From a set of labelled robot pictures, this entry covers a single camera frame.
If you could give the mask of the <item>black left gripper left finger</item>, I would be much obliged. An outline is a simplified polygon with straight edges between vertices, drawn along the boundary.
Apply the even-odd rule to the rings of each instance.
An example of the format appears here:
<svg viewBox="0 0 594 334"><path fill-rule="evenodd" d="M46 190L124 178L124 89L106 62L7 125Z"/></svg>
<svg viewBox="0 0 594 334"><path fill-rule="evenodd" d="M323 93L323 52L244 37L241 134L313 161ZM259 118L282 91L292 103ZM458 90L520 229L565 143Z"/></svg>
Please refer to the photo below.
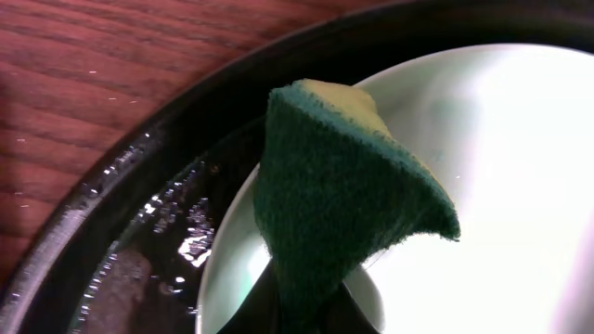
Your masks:
<svg viewBox="0 0 594 334"><path fill-rule="evenodd" d="M269 262L239 309L217 334L279 334L281 303L274 265Z"/></svg>

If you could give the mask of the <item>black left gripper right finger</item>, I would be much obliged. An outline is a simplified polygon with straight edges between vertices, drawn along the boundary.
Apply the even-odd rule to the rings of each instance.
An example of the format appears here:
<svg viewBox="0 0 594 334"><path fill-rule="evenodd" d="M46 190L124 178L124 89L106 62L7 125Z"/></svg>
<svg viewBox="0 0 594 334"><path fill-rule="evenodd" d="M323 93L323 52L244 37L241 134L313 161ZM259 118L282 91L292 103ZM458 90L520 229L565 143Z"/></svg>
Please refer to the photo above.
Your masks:
<svg viewBox="0 0 594 334"><path fill-rule="evenodd" d="M322 307L322 334L379 334L341 284Z"/></svg>

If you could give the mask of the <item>green scrubbing sponge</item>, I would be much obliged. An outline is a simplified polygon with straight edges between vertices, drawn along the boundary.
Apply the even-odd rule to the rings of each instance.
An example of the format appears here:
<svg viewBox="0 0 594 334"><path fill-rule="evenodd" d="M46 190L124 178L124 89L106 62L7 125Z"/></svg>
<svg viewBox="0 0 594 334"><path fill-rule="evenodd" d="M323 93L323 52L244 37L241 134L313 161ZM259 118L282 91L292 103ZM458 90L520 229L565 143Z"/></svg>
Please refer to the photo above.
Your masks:
<svg viewBox="0 0 594 334"><path fill-rule="evenodd" d="M311 328L322 304L376 252L417 234L460 236L452 200L392 137L375 100L311 79L269 94L253 208L289 330Z"/></svg>

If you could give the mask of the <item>pale green plate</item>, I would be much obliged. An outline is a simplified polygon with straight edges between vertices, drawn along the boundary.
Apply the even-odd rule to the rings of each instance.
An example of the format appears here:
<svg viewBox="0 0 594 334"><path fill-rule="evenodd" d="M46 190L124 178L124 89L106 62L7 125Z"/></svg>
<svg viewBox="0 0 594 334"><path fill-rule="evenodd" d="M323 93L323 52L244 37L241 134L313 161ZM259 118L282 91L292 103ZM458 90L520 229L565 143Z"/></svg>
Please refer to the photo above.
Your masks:
<svg viewBox="0 0 594 334"><path fill-rule="evenodd" d="M351 86L375 100L392 137L444 188L460 227L457 240L410 236L342 281L371 325L379 333L591 332L592 54L473 45ZM262 124L264 149L204 255L199 333L217 333L273 262L253 208L265 116Z"/></svg>

